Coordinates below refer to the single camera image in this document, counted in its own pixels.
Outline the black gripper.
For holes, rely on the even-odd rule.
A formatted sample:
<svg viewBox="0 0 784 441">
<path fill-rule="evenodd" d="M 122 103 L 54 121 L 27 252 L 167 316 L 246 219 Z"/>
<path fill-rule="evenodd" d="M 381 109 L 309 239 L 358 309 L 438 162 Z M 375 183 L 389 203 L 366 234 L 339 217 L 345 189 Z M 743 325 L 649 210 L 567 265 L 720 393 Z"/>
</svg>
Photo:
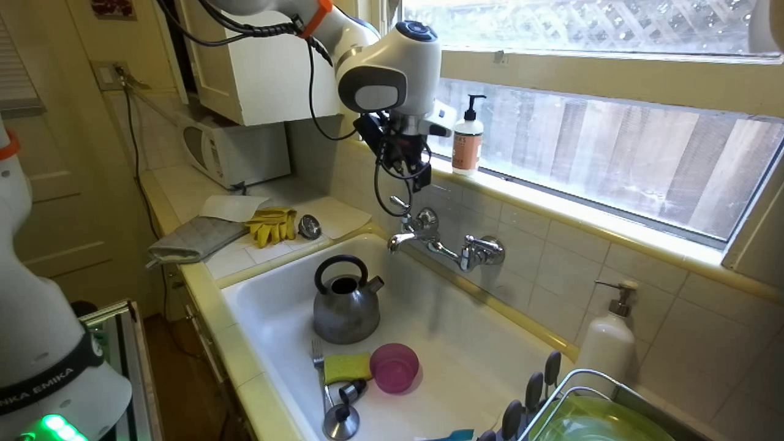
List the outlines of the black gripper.
<svg viewBox="0 0 784 441">
<path fill-rule="evenodd" d="M 410 126 L 402 116 L 388 113 L 371 114 L 371 146 L 385 170 L 410 180 L 412 190 L 431 183 L 431 154 L 427 137 Z"/>
</svg>

